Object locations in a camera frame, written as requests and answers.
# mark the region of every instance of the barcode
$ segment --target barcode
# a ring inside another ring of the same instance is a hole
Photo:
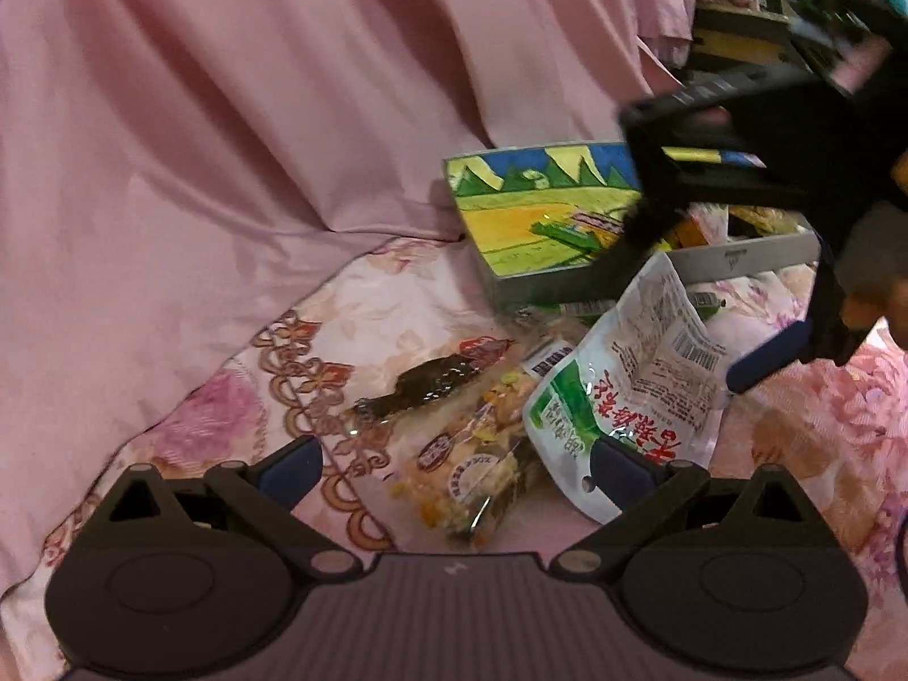
[[[561,350],[556,350],[553,353],[550,353],[545,357],[545,359],[542,359],[542,361],[539,361],[539,363],[534,365],[533,373],[537,374],[541,379],[544,379],[546,377],[546,374],[548,374],[548,372],[551,371],[552,368],[555,368],[558,361],[563,360],[564,357],[569,355],[572,350],[574,350],[573,347],[565,346],[562,347]]]
[[[687,298],[693,306],[719,306],[718,295],[711,291],[689,291]]]
[[[681,330],[681,332],[678,333],[678,336],[675,337],[675,342],[672,345],[675,347],[675,352],[678,353],[682,359],[687,359],[688,361],[696,363],[696,365],[700,365],[707,371],[712,371],[716,368],[716,362],[719,361],[719,356],[716,353],[710,353],[696,345],[696,343],[691,340],[690,335],[686,330]]]
[[[561,305],[561,313],[572,318],[587,318],[593,315],[604,315],[615,306],[612,300],[593,300],[592,302],[571,302]]]

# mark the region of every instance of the food wrapper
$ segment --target food wrapper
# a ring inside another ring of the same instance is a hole
[[[771,207],[728,208],[729,233],[744,238],[763,238],[798,232],[796,214]]]
[[[728,207],[725,205],[695,204],[691,205],[689,220],[696,224],[696,228],[703,238],[703,243],[688,241],[687,245],[680,247],[693,247],[695,245],[721,246],[728,243]]]
[[[615,306],[612,300],[591,300],[588,302],[569,302],[560,305],[529,305],[511,311],[515,320],[523,320],[526,325],[551,324],[560,320],[575,320],[584,326],[579,338],[586,335],[587,329],[596,324],[596,320]]]
[[[712,291],[689,291],[687,299],[693,305],[700,322],[711,320],[725,306],[725,300],[721,300],[719,295]]]
[[[389,425],[410,409],[443,400],[489,370],[514,342],[509,338],[490,336],[471,338],[462,341],[456,353],[430,359],[404,371],[397,377],[390,394],[359,400],[342,414],[348,433],[356,435]]]
[[[524,425],[557,486],[605,523],[619,509],[592,486],[593,443],[610,436],[657,463],[707,466],[728,401],[730,360],[709,338],[669,257],[658,253],[547,374],[524,407]]]
[[[399,550],[478,552],[487,544],[507,510],[545,473],[522,411],[573,348],[565,338],[549,337],[519,365],[496,367],[478,397],[440,431],[407,438],[391,476],[352,480]]]

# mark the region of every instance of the green mountain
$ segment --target green mountain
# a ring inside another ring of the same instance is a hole
[[[585,158],[580,159],[580,175],[577,184],[580,187],[605,187],[605,184],[599,181],[598,176],[593,173]]]
[[[610,187],[618,188],[619,190],[632,190],[633,187],[628,184],[628,180],[621,176],[621,172],[616,169],[614,166],[608,170],[608,176],[606,177],[606,184]]]
[[[457,197],[477,197],[480,194],[495,194],[495,190],[480,179],[468,166],[463,170],[460,181],[457,183]]]
[[[501,185],[501,191],[527,191],[536,188],[534,179],[527,179],[523,172],[517,167],[512,166],[507,170],[505,183]]]
[[[553,189],[558,188],[560,190],[560,188],[575,187],[577,185],[577,183],[571,179],[570,174],[555,163],[554,158],[548,160],[548,164],[546,164],[542,173],[546,175],[548,185]]]

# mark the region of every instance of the gray box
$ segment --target gray box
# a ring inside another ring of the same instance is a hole
[[[547,268],[526,274],[499,277],[471,244],[480,268],[482,285],[496,309],[521,305],[549,306],[598,300],[591,266]],[[669,259],[684,285],[735,279],[764,271],[813,263],[820,255],[820,243],[811,230],[732,241],[721,246],[671,250]]]

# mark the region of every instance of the bed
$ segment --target bed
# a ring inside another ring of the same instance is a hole
[[[151,462],[165,477],[195,477],[221,460],[254,463],[290,439],[316,436],[322,480],[294,514],[367,562],[394,549],[346,480],[351,472],[393,471],[393,448],[344,434],[338,414],[359,397],[386,392],[397,374],[448,354],[462,339],[501,333],[473,263],[465,242],[414,238],[353,261],[120,449],[45,541],[37,571],[0,604],[20,678],[51,681],[65,670],[44,617],[44,589],[80,526],[131,463]],[[755,345],[802,315],[811,280],[809,268],[796,267],[707,285],[728,302],[710,321],[712,334]],[[908,360],[881,325],[847,367],[793,365],[737,397],[711,463],[714,475],[745,477],[756,465],[782,462],[820,507],[870,593],[849,662],[865,681],[908,674],[900,640],[908,608],[893,566],[894,530],[908,507],[906,396]],[[535,550],[548,560],[595,527],[545,483],[508,515],[489,550]],[[355,637],[350,644],[355,648]]]

